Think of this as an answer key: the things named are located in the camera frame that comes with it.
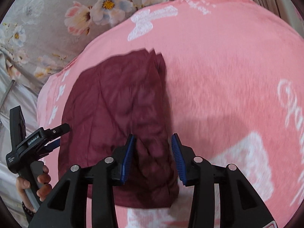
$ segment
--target round metal pin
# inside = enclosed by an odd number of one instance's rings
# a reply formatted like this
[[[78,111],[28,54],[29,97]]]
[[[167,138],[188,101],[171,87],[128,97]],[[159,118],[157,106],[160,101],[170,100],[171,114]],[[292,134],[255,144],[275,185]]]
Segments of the round metal pin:
[[[236,170],[237,169],[235,164],[228,165],[228,168],[229,168],[229,170]]]
[[[104,159],[104,161],[105,161],[107,164],[110,164],[110,163],[112,163],[112,162],[114,161],[114,158],[112,158],[112,157],[107,157],[107,158]]]
[[[194,160],[194,162],[196,162],[196,163],[201,163],[201,162],[203,162],[203,158],[202,158],[202,157],[199,157],[199,156],[195,157],[193,160]]]
[[[75,172],[75,171],[77,171],[77,170],[79,170],[79,166],[78,166],[78,165],[73,165],[73,166],[71,167],[71,171],[72,171],[72,172]]]

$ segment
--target pink blanket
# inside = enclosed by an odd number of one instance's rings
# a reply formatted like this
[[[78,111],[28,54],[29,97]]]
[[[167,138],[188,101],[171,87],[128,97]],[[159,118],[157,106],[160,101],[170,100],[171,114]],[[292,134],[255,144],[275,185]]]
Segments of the pink blanket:
[[[49,78],[38,99],[40,126],[61,124],[82,71],[140,48],[154,48],[165,59],[169,134],[177,132],[183,144],[212,164],[235,163],[283,227],[304,198],[303,39],[250,0],[150,6],[97,37]],[[58,150],[46,157],[53,185],[57,157]],[[119,226],[187,227],[192,192],[181,187],[170,209],[117,207]]]

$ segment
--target folded maroon fabric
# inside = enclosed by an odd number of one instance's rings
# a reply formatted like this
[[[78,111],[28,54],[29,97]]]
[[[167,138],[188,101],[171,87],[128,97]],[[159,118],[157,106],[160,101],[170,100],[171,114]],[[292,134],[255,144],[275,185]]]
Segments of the folded maroon fabric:
[[[59,178],[71,165],[89,167],[110,156],[132,133],[137,144],[130,176],[114,187],[115,204],[171,206],[178,185],[165,128],[165,70],[161,54],[140,50],[111,57],[79,76],[62,116],[71,132],[61,137]]]

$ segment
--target white sticker with red border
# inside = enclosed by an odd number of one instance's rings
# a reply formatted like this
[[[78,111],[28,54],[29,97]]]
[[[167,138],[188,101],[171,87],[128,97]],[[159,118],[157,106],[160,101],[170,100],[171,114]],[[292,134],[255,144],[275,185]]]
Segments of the white sticker with red border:
[[[264,226],[263,228],[278,228],[275,221],[270,222],[268,225]]]

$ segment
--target floral bedsheet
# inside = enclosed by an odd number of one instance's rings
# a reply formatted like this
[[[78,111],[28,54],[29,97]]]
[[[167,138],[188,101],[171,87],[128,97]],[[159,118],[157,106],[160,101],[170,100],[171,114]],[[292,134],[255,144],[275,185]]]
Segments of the floral bedsheet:
[[[0,25],[0,67],[38,93],[98,35],[166,1],[16,0]]]

